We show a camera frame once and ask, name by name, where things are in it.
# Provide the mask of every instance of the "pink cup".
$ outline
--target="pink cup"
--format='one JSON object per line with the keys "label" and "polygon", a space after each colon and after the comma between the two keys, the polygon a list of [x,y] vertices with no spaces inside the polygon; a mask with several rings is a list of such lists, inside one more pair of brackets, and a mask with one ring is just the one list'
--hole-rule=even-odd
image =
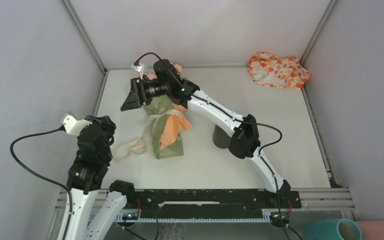
{"label": "pink cup", "polygon": [[357,221],[362,240],[384,240],[384,221]]}

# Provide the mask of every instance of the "crumpled cloth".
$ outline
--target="crumpled cloth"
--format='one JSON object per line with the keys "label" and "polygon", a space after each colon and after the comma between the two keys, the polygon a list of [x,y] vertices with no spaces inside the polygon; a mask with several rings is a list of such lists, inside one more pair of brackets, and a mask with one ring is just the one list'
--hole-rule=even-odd
{"label": "crumpled cloth", "polygon": [[258,51],[249,60],[248,72],[256,84],[297,90],[303,87],[311,74],[300,65],[296,57],[282,58],[262,51]]}

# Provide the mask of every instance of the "orange patterned cloth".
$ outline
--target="orange patterned cloth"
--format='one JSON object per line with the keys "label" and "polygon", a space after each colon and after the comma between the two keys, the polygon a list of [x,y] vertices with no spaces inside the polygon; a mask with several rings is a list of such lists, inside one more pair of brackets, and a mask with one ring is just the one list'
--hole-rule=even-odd
{"label": "orange patterned cloth", "polygon": [[248,72],[256,84],[297,90],[303,87],[311,74],[300,65],[296,57],[281,58],[262,51],[249,60]]}

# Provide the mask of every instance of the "blue cup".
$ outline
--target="blue cup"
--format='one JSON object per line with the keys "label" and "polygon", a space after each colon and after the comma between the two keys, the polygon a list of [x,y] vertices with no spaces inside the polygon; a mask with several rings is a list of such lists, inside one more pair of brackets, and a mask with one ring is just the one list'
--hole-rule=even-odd
{"label": "blue cup", "polygon": [[362,231],[347,218],[327,219],[307,224],[304,236],[306,240],[362,240]]}

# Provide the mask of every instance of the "green bag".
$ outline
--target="green bag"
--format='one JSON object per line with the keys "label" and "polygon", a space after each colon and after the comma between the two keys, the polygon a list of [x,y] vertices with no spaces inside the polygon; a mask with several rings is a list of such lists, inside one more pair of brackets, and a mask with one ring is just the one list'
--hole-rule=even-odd
{"label": "green bag", "polygon": [[[174,104],[170,98],[166,95],[154,97],[151,104],[143,106],[148,115],[161,115],[168,110],[173,110]],[[156,159],[168,159],[178,156],[183,156],[183,144],[180,135],[174,143],[160,149],[160,139],[163,135],[164,129],[166,128],[167,120],[171,115],[163,115],[153,120],[150,126],[151,142],[153,153]]]}

